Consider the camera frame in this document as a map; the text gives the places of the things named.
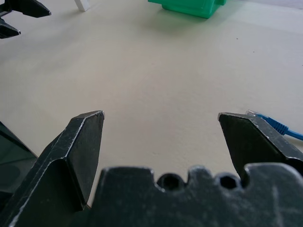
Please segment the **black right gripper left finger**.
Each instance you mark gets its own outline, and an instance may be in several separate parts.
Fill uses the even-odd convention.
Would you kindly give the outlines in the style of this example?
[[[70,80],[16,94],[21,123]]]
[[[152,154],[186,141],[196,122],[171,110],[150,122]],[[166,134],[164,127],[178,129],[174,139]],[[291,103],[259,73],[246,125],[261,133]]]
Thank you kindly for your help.
[[[3,227],[67,227],[84,210],[98,166],[102,110],[73,117],[0,212]]]

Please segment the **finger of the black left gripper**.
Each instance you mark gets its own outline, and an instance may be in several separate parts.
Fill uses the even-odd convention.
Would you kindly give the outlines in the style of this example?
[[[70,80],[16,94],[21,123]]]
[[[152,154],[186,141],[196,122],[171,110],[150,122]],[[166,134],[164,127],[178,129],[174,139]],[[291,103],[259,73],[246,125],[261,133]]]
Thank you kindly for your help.
[[[4,0],[4,3],[0,5],[0,17],[12,11],[35,18],[51,15],[51,11],[37,0]]]
[[[0,39],[11,38],[20,35],[21,32],[0,19]]]

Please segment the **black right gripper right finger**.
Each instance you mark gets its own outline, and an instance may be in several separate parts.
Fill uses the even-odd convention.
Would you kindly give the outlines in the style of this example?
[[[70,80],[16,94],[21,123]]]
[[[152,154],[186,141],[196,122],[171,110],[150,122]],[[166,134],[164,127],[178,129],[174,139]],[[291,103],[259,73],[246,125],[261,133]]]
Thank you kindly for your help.
[[[303,154],[265,120],[246,114],[219,113],[218,121],[242,180],[301,180]]]

